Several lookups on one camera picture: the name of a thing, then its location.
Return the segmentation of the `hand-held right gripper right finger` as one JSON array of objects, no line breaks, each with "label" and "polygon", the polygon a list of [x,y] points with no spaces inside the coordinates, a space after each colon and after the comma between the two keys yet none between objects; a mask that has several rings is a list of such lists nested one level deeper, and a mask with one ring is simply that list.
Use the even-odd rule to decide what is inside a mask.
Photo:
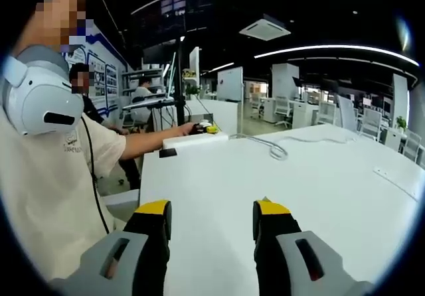
[{"label": "hand-held right gripper right finger", "polygon": [[253,239],[260,295],[370,295],[374,289],[353,279],[332,247],[267,198],[253,203]]}]

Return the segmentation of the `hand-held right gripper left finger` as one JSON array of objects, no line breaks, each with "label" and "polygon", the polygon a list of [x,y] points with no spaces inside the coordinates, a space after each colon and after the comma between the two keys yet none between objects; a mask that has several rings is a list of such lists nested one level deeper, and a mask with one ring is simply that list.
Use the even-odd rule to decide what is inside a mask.
[{"label": "hand-held right gripper left finger", "polygon": [[78,269],[49,285],[58,295],[162,295],[170,257],[171,202],[141,205],[80,258]]}]

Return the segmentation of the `person's left hand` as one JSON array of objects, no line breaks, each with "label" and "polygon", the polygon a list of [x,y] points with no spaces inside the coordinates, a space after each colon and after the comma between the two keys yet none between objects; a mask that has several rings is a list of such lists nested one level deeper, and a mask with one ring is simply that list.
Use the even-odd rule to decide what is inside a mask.
[{"label": "person's left hand", "polygon": [[183,137],[187,135],[196,134],[197,131],[198,131],[197,125],[192,122],[185,123],[175,128],[175,133],[177,137]]}]

